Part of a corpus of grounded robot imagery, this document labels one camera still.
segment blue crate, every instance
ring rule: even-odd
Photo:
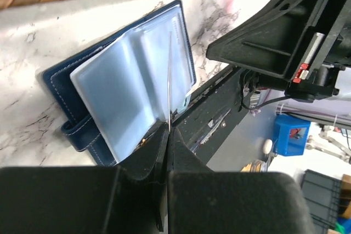
[[[310,125],[310,121],[278,115],[273,131],[274,152],[282,156],[303,155]]]

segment wallet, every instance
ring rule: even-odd
[[[185,21],[182,3],[180,0],[175,0],[172,3],[144,16],[138,21],[133,22],[103,41],[83,50],[82,52],[79,52],[78,54],[43,72],[42,78],[45,85],[48,87],[49,91],[52,93],[55,100],[68,118],[68,121],[62,125],[61,131],[70,141],[70,143],[72,143],[76,151],[89,151],[97,165],[113,166],[117,162],[114,159],[103,136],[101,135],[101,132],[98,129],[94,119],[90,115],[83,100],[73,85],[70,74],[82,63],[100,53],[104,48],[121,37],[128,30],[162,14],[167,9],[170,9],[176,5],[180,6],[183,21]],[[190,51],[190,64],[195,83],[195,69],[186,28],[185,35],[186,44],[188,46],[188,50]]]

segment marble surface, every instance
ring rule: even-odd
[[[68,0],[0,12],[0,166],[93,165],[60,132],[65,117],[40,73],[173,0]],[[269,0],[182,0],[197,83],[225,65],[205,58],[209,43]]]

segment gray floor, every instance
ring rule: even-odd
[[[273,134],[276,105],[267,105],[255,117],[248,113],[234,128],[207,165],[214,171],[240,171],[263,158],[262,146]]]

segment white round object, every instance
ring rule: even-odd
[[[270,152],[271,152],[271,150],[272,150],[272,147],[273,147],[273,142],[272,142],[272,140],[270,140],[270,139],[267,139],[265,142],[264,142],[264,144],[263,144],[263,153],[265,154],[265,155],[268,155]]]

